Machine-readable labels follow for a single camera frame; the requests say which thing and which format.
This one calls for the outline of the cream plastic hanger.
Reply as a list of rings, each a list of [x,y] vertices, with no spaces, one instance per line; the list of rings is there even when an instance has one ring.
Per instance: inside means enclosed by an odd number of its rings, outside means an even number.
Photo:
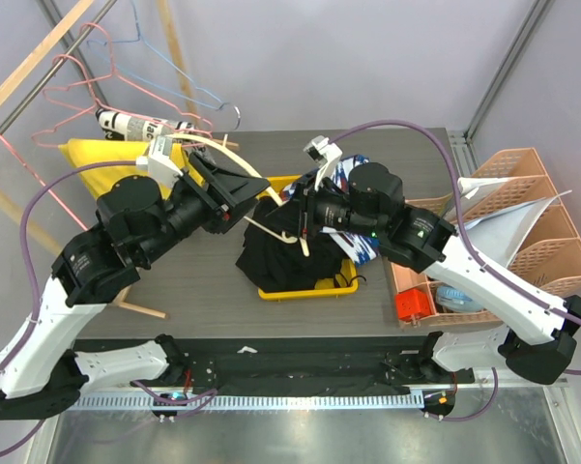
[[[196,130],[196,129],[193,129],[193,130],[187,129],[187,132],[179,131],[179,130],[174,131],[174,132],[170,133],[169,136],[172,137],[173,139],[176,139],[176,140],[193,141],[196,144],[205,145],[207,147],[213,148],[216,151],[223,154],[224,156],[226,156],[229,160],[234,162],[236,165],[241,167],[246,172],[246,174],[248,174],[252,177],[255,177],[255,178],[259,178],[259,179],[263,178],[263,176],[248,161],[241,158],[239,155],[237,155],[235,152],[233,152],[231,149],[229,149],[227,147],[227,143],[225,140],[218,142],[210,137],[204,137],[202,135],[199,135],[198,130]],[[303,255],[305,257],[308,257],[310,255],[310,251],[309,251],[309,247],[308,247],[308,243],[307,243],[306,239],[301,238],[301,237],[297,238],[297,237],[286,236],[284,232],[282,232],[280,235],[278,235],[277,233],[274,233],[274,232],[270,231],[269,229],[265,229],[264,227],[261,227],[261,229],[264,230],[265,232],[269,233],[270,235],[276,237],[278,240],[282,241],[283,243],[285,243],[287,245],[299,243]]]

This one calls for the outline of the black trousers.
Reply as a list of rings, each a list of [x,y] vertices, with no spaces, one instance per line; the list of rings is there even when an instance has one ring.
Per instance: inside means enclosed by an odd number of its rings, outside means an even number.
[[[236,266],[267,293],[313,289],[318,280],[334,278],[347,255],[326,234],[310,238],[308,246],[310,255],[305,257],[300,245],[284,244],[251,224]]]

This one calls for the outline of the pink wire hanger with newsprint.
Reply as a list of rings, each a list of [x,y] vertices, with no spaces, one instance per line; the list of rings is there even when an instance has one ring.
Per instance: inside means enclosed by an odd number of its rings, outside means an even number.
[[[169,135],[175,132],[189,133],[205,138],[209,138],[212,135],[213,124],[208,119],[192,112],[182,111],[172,101],[125,77],[118,70],[114,59],[109,60],[109,65],[110,71],[104,75],[93,77],[88,72],[85,72],[80,80],[72,84],[50,86],[42,90],[42,96],[46,102],[66,108],[72,114],[50,128],[33,133],[31,139],[37,146],[56,148],[58,144],[51,142],[49,138],[56,134],[58,130],[85,116],[93,117],[104,138],[112,141],[149,142],[158,135]],[[153,115],[151,111],[143,113],[128,111],[125,108],[119,108],[103,102],[94,86],[112,78],[127,85],[138,96],[158,102],[175,111],[177,117],[174,119],[160,118]],[[90,102],[85,106],[68,102],[67,94],[74,89],[86,90]]]

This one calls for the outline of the blue white patterned garment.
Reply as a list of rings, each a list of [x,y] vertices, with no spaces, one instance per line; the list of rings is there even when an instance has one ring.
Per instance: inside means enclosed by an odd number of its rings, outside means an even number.
[[[350,172],[355,167],[369,162],[370,159],[363,155],[344,158],[335,166],[331,179],[341,191],[347,193]],[[376,238],[350,232],[339,232],[331,227],[323,227],[321,233],[328,235],[357,267],[375,259],[379,254],[379,242]]]

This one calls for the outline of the newspaper print trousers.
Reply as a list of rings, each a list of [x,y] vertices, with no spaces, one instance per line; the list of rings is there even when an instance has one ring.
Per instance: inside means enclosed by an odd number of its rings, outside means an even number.
[[[172,121],[149,116],[130,115],[122,111],[99,108],[95,112],[104,138],[110,141],[148,142],[158,135],[193,133],[210,138],[188,121]]]

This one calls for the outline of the yellow garment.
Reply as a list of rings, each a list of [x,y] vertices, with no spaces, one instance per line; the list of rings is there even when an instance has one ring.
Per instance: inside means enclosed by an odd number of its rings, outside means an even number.
[[[143,156],[149,142],[143,141],[111,141],[96,139],[70,139],[59,146],[59,150],[73,167],[106,162],[106,161],[136,161]],[[135,166],[113,166],[85,171],[79,174],[82,183],[92,196],[109,192],[115,183],[129,176],[143,175],[144,172]]]

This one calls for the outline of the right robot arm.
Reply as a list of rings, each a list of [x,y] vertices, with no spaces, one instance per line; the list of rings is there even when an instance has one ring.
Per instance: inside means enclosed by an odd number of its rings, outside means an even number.
[[[298,183],[265,223],[301,239],[325,227],[374,237],[390,262],[463,291],[502,322],[492,330],[430,333],[416,360],[423,380],[495,367],[551,385],[566,372],[581,326],[580,297],[551,295],[482,257],[453,224],[408,204],[401,179],[380,163],[353,168],[348,187],[343,193],[330,180],[322,187],[314,180]]]

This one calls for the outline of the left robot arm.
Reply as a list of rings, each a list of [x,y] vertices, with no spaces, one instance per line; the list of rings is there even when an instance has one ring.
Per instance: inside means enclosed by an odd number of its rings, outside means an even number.
[[[27,322],[0,351],[0,421],[45,420],[84,394],[133,381],[178,385],[188,368],[173,337],[131,348],[75,352],[80,331],[166,252],[196,230],[223,234],[268,188],[203,159],[179,171],[168,196],[149,176],[117,181],[98,198],[96,224],[58,254]]]

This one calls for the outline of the yellow plastic tray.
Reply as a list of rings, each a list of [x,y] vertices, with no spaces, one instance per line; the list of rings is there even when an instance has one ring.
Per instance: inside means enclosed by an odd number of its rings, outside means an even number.
[[[313,289],[269,293],[259,289],[258,296],[262,300],[269,302],[338,298],[351,295],[359,289],[360,280],[358,275],[354,262],[346,258],[341,263],[340,272],[334,278],[318,280]]]

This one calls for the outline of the peach compartment desk organizer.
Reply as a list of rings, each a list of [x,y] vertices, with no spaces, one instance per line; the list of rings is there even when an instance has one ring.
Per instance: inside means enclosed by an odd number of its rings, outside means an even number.
[[[454,312],[436,303],[440,281],[424,274],[391,264],[393,309],[403,331],[478,329],[496,326],[501,321],[486,310],[472,313]]]

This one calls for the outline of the orange cube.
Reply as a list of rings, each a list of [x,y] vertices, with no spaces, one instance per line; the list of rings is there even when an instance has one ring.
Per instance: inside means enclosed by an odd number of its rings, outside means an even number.
[[[394,296],[398,320],[416,324],[419,320],[436,314],[434,304],[425,291],[409,289]]]

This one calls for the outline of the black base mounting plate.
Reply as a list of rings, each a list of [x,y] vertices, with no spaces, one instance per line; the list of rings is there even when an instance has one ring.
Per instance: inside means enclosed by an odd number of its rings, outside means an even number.
[[[427,364],[423,336],[179,338],[182,371],[149,380],[143,369],[120,375],[112,387],[214,389],[224,396],[341,397],[404,394],[413,387],[470,385],[472,370],[454,374]]]

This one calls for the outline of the light blue headphones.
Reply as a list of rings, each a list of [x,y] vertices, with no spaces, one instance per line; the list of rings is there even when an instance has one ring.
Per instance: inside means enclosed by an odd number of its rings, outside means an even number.
[[[447,285],[436,289],[435,301],[441,307],[457,313],[476,313],[483,310],[483,306],[469,298],[464,292]]]

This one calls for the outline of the white papers in rack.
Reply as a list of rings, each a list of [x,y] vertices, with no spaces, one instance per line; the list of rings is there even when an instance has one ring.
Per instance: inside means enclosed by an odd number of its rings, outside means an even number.
[[[563,196],[545,175],[461,177],[457,186],[465,229],[472,245],[506,268],[540,216]]]

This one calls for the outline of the wooden clothes rack frame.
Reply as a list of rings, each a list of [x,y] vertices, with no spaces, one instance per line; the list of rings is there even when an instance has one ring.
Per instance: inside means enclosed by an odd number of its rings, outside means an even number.
[[[53,24],[41,19],[40,9],[46,5],[44,1],[0,1],[0,111],[92,4],[76,2]],[[16,280],[9,274],[15,251],[7,240],[15,233],[22,209],[9,193],[24,189],[22,176],[0,160],[0,315],[14,307],[17,299]]]

